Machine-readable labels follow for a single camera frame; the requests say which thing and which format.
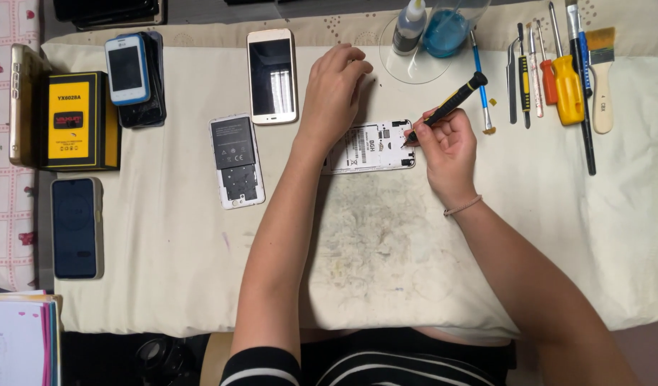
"black and white striped sleeve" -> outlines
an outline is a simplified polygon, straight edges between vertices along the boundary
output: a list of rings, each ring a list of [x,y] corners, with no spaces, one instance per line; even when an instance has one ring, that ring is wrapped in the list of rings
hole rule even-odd
[[[276,347],[253,347],[232,356],[224,366],[220,386],[299,386],[300,365]]]

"striped shirt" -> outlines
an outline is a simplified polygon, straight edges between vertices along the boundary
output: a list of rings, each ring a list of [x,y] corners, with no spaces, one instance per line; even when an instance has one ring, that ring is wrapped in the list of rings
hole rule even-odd
[[[301,370],[280,348],[254,347],[231,357],[220,386],[300,386]],[[475,366],[431,355],[361,351],[339,359],[316,385],[501,386]]]

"yellow box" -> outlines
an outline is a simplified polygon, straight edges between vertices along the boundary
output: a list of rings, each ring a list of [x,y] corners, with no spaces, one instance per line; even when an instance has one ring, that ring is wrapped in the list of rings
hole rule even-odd
[[[43,170],[119,170],[122,128],[102,71],[51,75]]]

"person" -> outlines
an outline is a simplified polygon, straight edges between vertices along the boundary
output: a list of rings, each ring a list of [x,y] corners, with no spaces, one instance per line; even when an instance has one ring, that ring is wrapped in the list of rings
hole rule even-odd
[[[319,174],[326,154],[355,118],[360,84],[370,72],[365,54],[345,43],[310,70],[298,134],[243,274],[221,386],[505,384],[512,365],[504,355],[509,346],[451,343],[434,328],[381,335],[383,329],[361,330],[301,348],[299,287]],[[413,125],[419,140],[414,145],[427,158],[429,184],[443,207],[467,206],[453,217],[505,311],[538,348],[546,385],[639,385],[570,279],[483,201],[468,206],[478,197],[472,180],[477,140],[470,121],[457,109],[428,127],[423,120],[432,112]]]

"orange screwdriver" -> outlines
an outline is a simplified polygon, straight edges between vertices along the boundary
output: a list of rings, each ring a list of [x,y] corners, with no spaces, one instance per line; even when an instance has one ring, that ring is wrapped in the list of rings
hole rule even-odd
[[[555,77],[553,70],[550,68],[551,60],[546,59],[546,49],[543,46],[543,34],[541,33],[541,21],[536,20],[536,26],[539,29],[539,42],[541,43],[541,57],[543,61],[539,65],[543,71],[544,93],[546,94],[546,104],[557,103],[557,90],[555,89]]]
[[[555,34],[555,48],[557,59],[553,61],[551,68],[555,72],[555,90],[557,91],[557,114],[560,116],[562,126],[578,124],[584,120],[584,95],[582,92],[582,81],[572,67],[572,55],[562,54],[560,43],[560,32],[557,30],[555,20],[555,8],[553,2],[548,2],[550,19],[553,23]]]

